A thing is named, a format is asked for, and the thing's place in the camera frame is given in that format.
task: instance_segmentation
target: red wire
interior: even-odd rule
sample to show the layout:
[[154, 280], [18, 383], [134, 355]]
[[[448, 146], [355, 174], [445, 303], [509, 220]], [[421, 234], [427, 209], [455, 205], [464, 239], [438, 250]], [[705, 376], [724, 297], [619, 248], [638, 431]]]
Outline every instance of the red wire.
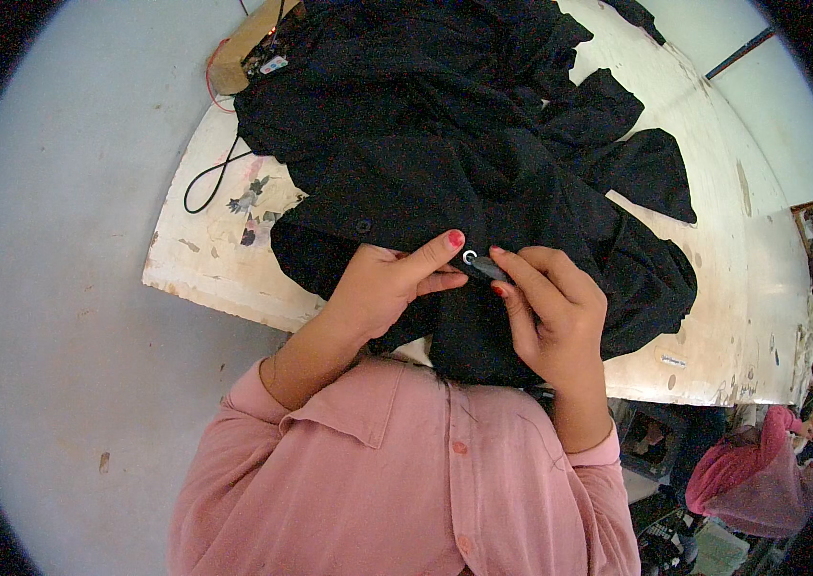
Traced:
[[223, 111], [225, 111], [227, 113], [236, 114], [237, 111], [235, 109], [227, 109], [227, 108], [224, 108], [223, 106], [221, 106], [220, 102], [218, 102], [215, 99], [214, 90], [211, 89], [211, 63], [213, 63], [215, 61], [215, 56], [217, 55], [217, 52], [220, 51], [220, 49], [224, 46], [224, 44], [228, 43], [228, 40], [230, 40], [230, 39], [225, 38], [224, 40], [221, 40], [221, 43], [217, 44], [217, 48], [215, 49], [215, 53], [211, 54], [211, 58], [208, 60], [208, 65], [205, 68], [205, 86], [208, 86], [208, 95], [211, 96], [211, 101], [215, 103], [216, 107], [222, 109]]

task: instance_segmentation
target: finger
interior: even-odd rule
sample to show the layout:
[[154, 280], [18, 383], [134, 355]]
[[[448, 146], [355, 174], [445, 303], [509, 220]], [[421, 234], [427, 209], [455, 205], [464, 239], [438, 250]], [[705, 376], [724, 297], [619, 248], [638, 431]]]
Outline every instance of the finger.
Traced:
[[538, 352], [537, 327], [528, 299], [521, 290], [509, 284], [493, 280], [490, 285], [506, 304], [509, 314], [509, 328], [512, 330], [512, 346], [522, 360], [533, 359]]
[[463, 244], [464, 235], [460, 230], [448, 230], [400, 260], [397, 268], [411, 282], [418, 284], [454, 258]]
[[529, 246], [519, 250], [519, 256], [535, 270], [546, 275], [563, 296], [574, 304], [593, 302], [602, 293], [592, 277], [580, 270], [562, 250]]
[[489, 253], [493, 261], [511, 276], [531, 308], [546, 323], [557, 320], [570, 305], [547, 276], [535, 270], [521, 256], [495, 246], [490, 247]]
[[431, 292], [441, 292], [443, 290], [460, 288], [464, 284], [467, 284], [467, 274], [462, 272], [436, 272], [435, 274], [427, 276], [419, 281], [419, 284], [417, 284], [415, 287], [415, 294], [417, 296], [423, 296]]

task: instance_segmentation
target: label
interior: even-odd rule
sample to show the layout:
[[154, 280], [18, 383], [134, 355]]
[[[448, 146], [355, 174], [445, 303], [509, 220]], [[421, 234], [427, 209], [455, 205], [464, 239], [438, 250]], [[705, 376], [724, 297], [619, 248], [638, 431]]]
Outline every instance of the label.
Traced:
[[281, 56], [275, 56], [272, 60], [262, 64], [262, 68], [259, 69], [262, 74], [269, 74], [270, 72], [274, 72], [278, 68], [284, 68], [288, 65], [288, 61]]
[[675, 352], [666, 350], [665, 348], [656, 348], [656, 360], [668, 366], [685, 369], [689, 363], [682, 360]]

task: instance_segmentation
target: white table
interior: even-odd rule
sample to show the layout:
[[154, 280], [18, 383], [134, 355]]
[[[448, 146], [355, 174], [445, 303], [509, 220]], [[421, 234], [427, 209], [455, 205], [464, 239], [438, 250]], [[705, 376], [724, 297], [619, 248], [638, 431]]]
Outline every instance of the white table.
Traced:
[[[698, 296], [676, 335], [660, 335], [606, 362], [608, 395], [677, 404], [798, 404], [812, 380], [813, 296], [803, 244], [768, 162], [729, 104], [671, 44], [659, 46], [606, 6], [560, 3], [595, 38], [577, 49], [570, 72], [581, 82], [610, 68], [645, 110], [633, 131], [661, 127], [676, 137], [691, 201], [689, 225], [609, 197], [685, 252]], [[302, 192], [273, 157], [229, 165], [214, 201], [197, 215], [182, 207], [189, 181], [226, 157], [237, 118], [212, 105], [182, 157], [160, 211], [143, 282], [203, 306], [294, 332], [322, 300], [281, 273], [268, 245], [272, 221]], [[247, 151], [240, 142], [235, 155]], [[232, 213], [251, 180], [269, 176], [262, 197]], [[190, 206], [205, 201], [212, 172], [196, 184]], [[256, 234], [242, 245], [243, 230]]]

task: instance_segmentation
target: black cable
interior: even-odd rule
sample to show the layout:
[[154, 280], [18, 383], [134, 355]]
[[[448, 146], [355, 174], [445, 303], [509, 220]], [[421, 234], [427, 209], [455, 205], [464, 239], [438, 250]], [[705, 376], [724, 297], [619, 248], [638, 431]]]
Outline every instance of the black cable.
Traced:
[[[234, 138], [234, 143], [233, 143], [233, 145], [230, 146], [230, 151], [228, 152], [228, 157], [227, 157], [226, 160], [224, 160], [220, 164], [217, 164], [216, 166], [212, 166], [210, 168], [205, 169], [205, 171], [199, 172], [199, 174], [197, 176], [192, 178], [192, 181], [189, 182], [189, 185], [186, 186], [185, 195], [182, 196], [182, 207], [185, 208], [186, 212], [188, 212], [189, 214], [198, 214], [199, 212], [204, 210], [206, 207], [208, 207], [208, 204], [210, 204], [211, 201], [215, 199], [215, 194], [217, 193], [217, 189], [221, 187], [221, 180], [224, 179], [224, 172], [228, 171], [228, 164], [230, 162], [234, 161], [234, 160], [239, 160], [239, 158], [241, 158], [243, 156], [249, 156], [249, 155], [252, 154], [252, 150], [250, 150], [249, 152], [243, 152], [239, 156], [230, 157], [230, 155], [233, 154], [234, 148], [237, 147], [238, 142], [239, 142], [239, 135], [236, 138]], [[215, 184], [215, 189], [211, 190], [211, 195], [208, 196], [208, 199], [205, 200], [205, 203], [202, 204], [202, 206], [200, 208], [198, 208], [197, 210], [189, 210], [189, 190], [192, 190], [192, 187], [195, 185], [195, 182], [198, 181], [198, 178], [201, 178], [202, 176], [205, 176], [205, 174], [207, 174], [211, 170], [218, 169], [218, 168], [221, 169], [221, 175], [217, 177], [217, 183]]]
[[283, 14], [285, 14], [285, 0], [282, 0], [281, 5], [278, 6], [278, 20], [275, 22], [275, 31], [272, 34], [272, 44], [270, 44], [272, 48], [275, 46], [275, 39], [278, 38], [278, 25], [282, 23]]

